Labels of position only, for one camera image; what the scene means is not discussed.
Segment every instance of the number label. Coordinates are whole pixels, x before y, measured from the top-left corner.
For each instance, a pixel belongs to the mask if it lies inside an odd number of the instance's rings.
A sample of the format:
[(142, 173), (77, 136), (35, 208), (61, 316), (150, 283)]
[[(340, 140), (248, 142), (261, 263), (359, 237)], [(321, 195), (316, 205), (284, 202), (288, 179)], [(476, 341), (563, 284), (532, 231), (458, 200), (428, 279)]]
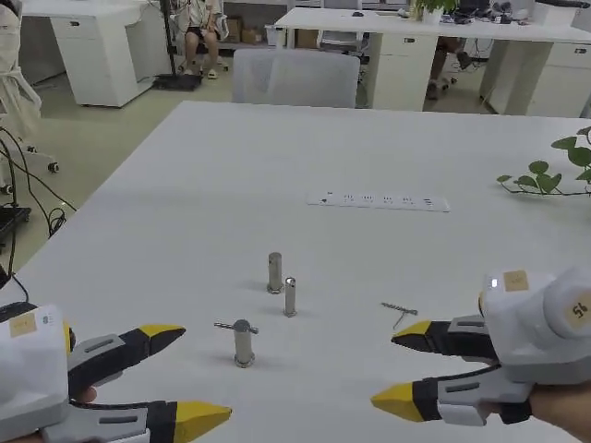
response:
[(589, 306), (591, 306), (591, 292), (584, 292), (579, 294), (573, 305), (566, 308), (566, 320), (573, 329), (580, 329), (591, 321)]
[(502, 274), (505, 283), (505, 291), (513, 293), (516, 291), (527, 291), (529, 281), (527, 281), (527, 272), (524, 270), (511, 270)]

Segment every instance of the metal pin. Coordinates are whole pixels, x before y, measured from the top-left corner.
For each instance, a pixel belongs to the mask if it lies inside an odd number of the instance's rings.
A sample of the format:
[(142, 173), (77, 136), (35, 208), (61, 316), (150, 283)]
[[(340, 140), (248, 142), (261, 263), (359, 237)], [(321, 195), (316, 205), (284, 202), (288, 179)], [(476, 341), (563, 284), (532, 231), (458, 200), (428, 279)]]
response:
[(393, 305), (391, 303), (382, 303), (381, 305), (385, 306), (385, 307), (389, 307), (390, 309), (396, 309), (397, 311), (402, 312), (402, 314), (400, 315), (400, 318), (398, 318), (398, 321), (396, 321), (396, 323), (394, 324), (394, 326), (392, 328), (393, 330), (396, 330), (398, 325), (400, 325), (400, 323), (404, 320), (404, 317), (406, 316), (406, 314), (411, 314), (413, 316), (418, 315), (418, 311), (416, 309), (408, 309), (406, 307)]
[(286, 317), (293, 317), (296, 311), (296, 279), (287, 277), (285, 279), (285, 309), (283, 313)]
[(396, 328), (398, 327), (398, 325), (400, 325), (400, 323), (403, 321), (403, 319), (404, 319), (404, 316), (405, 316), (405, 315), (406, 315), (406, 313), (405, 313), (405, 312), (403, 312), (403, 313), (400, 315), (400, 318), (398, 318), (398, 321), (397, 321), (397, 322), (394, 324), (394, 326), (393, 326), (392, 330), (396, 330)]
[(213, 326), (234, 331), (234, 363), (238, 367), (249, 367), (255, 361), (255, 353), (252, 352), (252, 338), (250, 334), (258, 334), (259, 328), (251, 328), (246, 320), (237, 320), (234, 325), (225, 323), (213, 323)]
[(397, 311), (404, 312), (406, 314), (412, 314), (413, 316), (418, 315), (418, 311), (416, 309), (408, 309), (406, 307), (393, 305), (391, 303), (382, 303), (382, 306), (389, 307), (390, 309), (396, 309)]
[(271, 252), (269, 254), (269, 284), (267, 291), (269, 293), (281, 293), (283, 290), (283, 274), (281, 267), (281, 254)]

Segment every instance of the metal cylinder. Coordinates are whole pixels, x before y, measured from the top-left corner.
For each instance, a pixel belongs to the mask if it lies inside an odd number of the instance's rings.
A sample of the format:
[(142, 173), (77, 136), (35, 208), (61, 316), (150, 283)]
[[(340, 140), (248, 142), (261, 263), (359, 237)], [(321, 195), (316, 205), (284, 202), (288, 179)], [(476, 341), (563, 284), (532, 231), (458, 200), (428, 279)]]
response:
[(237, 320), (234, 324), (234, 342), (236, 353), (234, 362), (238, 367), (249, 367), (255, 361), (252, 352), (252, 338), (250, 337), (250, 323), (246, 320)]
[(283, 313), (286, 317), (293, 317), (296, 311), (296, 279), (287, 277), (285, 279), (285, 309)]
[(269, 284), (267, 284), (267, 291), (269, 293), (281, 293), (282, 290), (281, 254), (279, 252), (271, 252), (269, 254)]

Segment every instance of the electrical outlet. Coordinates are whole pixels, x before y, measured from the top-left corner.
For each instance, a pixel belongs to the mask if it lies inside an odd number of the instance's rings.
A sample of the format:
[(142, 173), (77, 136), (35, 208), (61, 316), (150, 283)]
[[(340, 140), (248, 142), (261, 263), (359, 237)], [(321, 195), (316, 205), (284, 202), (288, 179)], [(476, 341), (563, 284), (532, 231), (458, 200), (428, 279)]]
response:
[(316, 192), (308, 194), (307, 203), (308, 205), (344, 206), (386, 210), (450, 211), (450, 206), (445, 198), (397, 197), (393, 194)]

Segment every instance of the white robe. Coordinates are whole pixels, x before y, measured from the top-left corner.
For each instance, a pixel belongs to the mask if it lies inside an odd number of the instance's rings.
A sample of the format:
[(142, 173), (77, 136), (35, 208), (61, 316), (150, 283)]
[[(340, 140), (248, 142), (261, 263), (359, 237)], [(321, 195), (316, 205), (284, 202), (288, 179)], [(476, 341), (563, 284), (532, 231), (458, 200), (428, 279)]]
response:
[(33, 135), (41, 119), (41, 99), (22, 77), (18, 66), (22, 4), (15, 0), (13, 3), (19, 17), (0, 5), (0, 119), (3, 124), (7, 120), (15, 135), (25, 139)]

